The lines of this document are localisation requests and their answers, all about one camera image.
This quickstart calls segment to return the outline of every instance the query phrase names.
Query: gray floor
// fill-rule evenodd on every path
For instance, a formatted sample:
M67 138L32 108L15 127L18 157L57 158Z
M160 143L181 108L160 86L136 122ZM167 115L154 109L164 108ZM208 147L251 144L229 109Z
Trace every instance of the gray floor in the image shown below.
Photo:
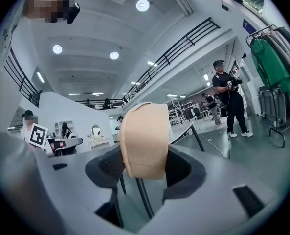
M247 128L254 133L250 138L242 137L237 123L234 131L238 134L236 138L228 138L226 129L216 129L204 133L206 139L212 139L213 143L225 157L242 164L249 169L254 176L276 191L284 195L290 186L290 123L287 124L283 134L286 137L286 147L280 148L282 139L276 134L268 136L269 123L261 117L254 117L246 121ZM199 134L206 152L221 156L214 146L210 145L205 138ZM181 139L177 145L189 148L199 148L193 135ZM124 172L124 180L127 195L123 194L120 183L118 184L118 200L124 222L124 228L131 232L139 231L149 222L147 213L142 204L135 179L130 178ZM148 197L154 213L162 206L162 194L166 189L166 181L144 180Z

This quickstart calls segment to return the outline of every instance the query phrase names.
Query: recessed ceiling light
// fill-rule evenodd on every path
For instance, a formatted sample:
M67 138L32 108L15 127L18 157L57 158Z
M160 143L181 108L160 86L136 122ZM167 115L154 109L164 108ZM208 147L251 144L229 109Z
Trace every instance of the recessed ceiling light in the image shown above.
M155 64L155 63L153 63L153 62L150 62L150 61L148 61L147 64L149 64L149 65L155 65L155 67L158 66L157 64Z
M55 52L56 54L60 54L62 52L62 47L60 45L55 45L52 48L53 52Z
M139 0L136 4L137 10L143 12L149 9L149 2L147 0Z
M114 59L117 59L118 57L119 57L119 53L117 53L115 51L110 53L110 58L111 59L114 60Z
M43 80L42 75L41 75L39 72L37 73L37 75L38 75L39 80L40 80L42 83L44 83L45 81Z

